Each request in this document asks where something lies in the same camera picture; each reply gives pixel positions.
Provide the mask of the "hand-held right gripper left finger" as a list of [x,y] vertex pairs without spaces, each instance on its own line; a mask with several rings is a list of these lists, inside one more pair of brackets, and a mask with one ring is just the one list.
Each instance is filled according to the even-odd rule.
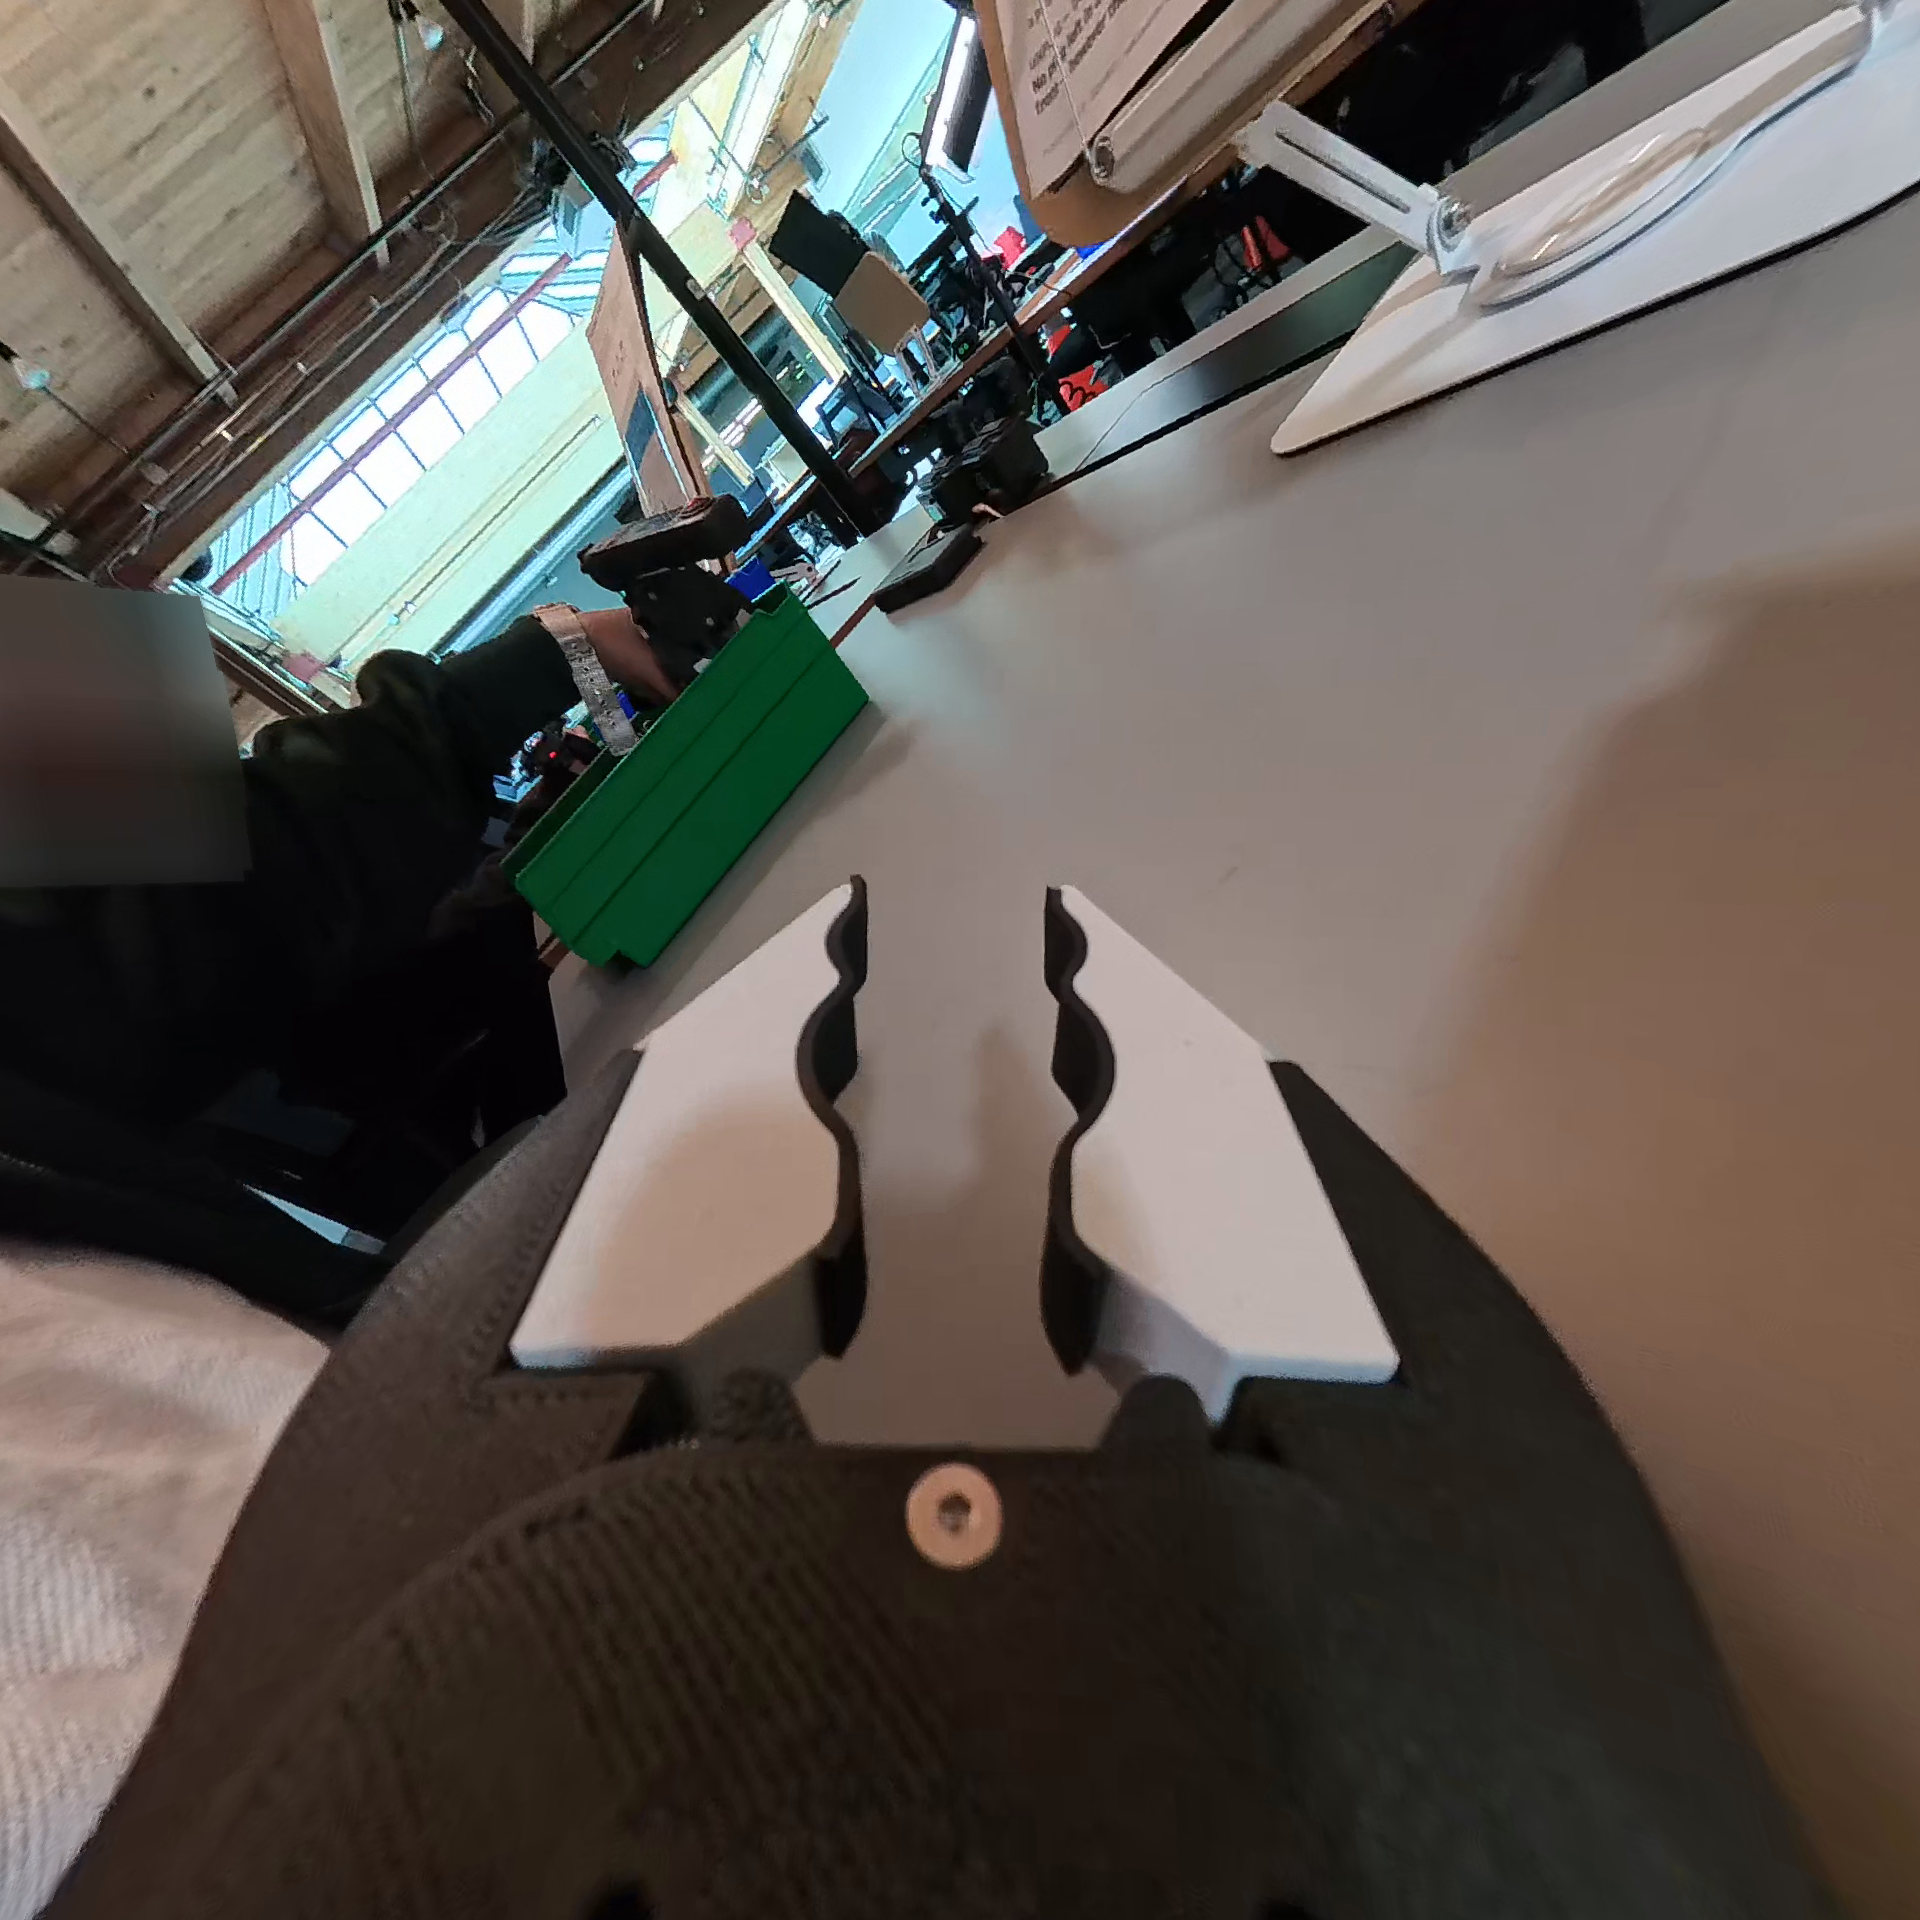
[[509,1338],[530,1374],[797,1380],[868,1298],[857,1071],[868,888],[848,877],[635,1049]]

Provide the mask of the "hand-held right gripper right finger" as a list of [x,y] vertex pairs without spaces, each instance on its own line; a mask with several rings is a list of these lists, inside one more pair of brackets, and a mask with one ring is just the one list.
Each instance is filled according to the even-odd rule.
[[1043,901],[1051,1071],[1072,1104],[1043,1223],[1043,1335],[1069,1375],[1382,1387],[1400,1354],[1277,1064],[1084,892]]

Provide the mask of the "green plastic bin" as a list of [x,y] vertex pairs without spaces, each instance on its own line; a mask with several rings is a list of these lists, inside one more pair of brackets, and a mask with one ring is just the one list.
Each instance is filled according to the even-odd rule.
[[868,704],[779,585],[636,748],[603,753],[501,871],[588,964],[647,969]]

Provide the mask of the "person's left forearm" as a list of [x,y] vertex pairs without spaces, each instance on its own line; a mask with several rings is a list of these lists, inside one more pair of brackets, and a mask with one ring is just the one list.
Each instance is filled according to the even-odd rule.
[[256,737],[251,880],[346,917],[424,916],[468,877],[494,779],[583,699],[595,664],[569,616],[520,617],[447,660],[377,654],[352,707]]

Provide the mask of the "person's left hand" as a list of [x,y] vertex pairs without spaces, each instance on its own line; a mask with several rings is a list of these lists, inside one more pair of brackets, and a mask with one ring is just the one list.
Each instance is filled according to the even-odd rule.
[[595,660],[636,707],[668,707],[677,700],[681,687],[662,667],[628,606],[578,609],[576,616]]

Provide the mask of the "cardboard shield with blue label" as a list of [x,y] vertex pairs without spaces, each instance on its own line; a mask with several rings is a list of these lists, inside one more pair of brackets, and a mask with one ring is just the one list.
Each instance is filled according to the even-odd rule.
[[639,511],[665,515],[708,500],[708,474],[668,398],[641,275],[621,232],[612,234],[584,336]]

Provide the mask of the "black flat box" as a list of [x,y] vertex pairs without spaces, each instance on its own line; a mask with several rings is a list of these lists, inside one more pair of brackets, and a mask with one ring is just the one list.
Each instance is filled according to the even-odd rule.
[[972,526],[936,532],[882,576],[872,593],[875,609],[893,616],[942,593],[983,548],[982,533]]

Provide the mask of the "black ceiling pole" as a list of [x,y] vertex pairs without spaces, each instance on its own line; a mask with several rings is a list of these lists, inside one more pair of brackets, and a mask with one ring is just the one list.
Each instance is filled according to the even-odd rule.
[[802,457],[803,468],[815,479],[815,493],[830,501],[830,515],[843,523],[852,541],[879,532],[880,519],[872,501],[861,496],[852,475],[838,466],[830,448],[805,427],[797,407],[783,395],[773,374],[758,363],[725,314],[708,298],[668,238],[626,188],[618,165],[603,155],[590,134],[569,115],[554,88],[518,52],[516,40],[492,10],[484,2],[446,2],[444,10],[508,87],[516,105],[546,136],[552,150],[563,156],[568,170],[583,181],[590,196],[609,213],[628,264],[653,270],[662,287],[685,312],[694,331],[734,374],[749,396],[758,402],[779,439]]

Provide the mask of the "black square panel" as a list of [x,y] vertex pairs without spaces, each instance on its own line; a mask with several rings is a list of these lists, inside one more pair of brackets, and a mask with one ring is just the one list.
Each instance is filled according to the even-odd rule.
[[828,301],[841,298],[861,259],[872,254],[843,213],[823,211],[805,192],[788,196],[766,248],[775,264],[796,270]]

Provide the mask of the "printed instruction sheet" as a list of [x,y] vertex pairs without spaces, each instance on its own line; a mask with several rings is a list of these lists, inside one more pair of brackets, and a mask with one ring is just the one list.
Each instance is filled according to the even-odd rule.
[[1205,2],[993,2],[998,107],[1017,173],[1032,196],[1054,192],[1092,136],[1144,84]]

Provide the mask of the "person's white pants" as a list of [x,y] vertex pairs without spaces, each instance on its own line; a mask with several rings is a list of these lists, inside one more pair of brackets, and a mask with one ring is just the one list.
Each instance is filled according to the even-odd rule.
[[5,1243],[5,1915],[36,1915],[98,1827],[323,1357],[198,1276]]

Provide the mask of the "instruction sheet on stand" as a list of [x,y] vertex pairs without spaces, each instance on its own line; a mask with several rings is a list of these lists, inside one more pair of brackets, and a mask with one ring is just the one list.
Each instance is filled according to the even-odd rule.
[[1478,208],[1284,102],[1358,14],[1206,4],[1060,186],[1023,186],[1043,230],[1078,247],[1233,150],[1411,248],[1274,433],[1284,458],[1797,254],[1915,188],[1915,4],[1839,4]]

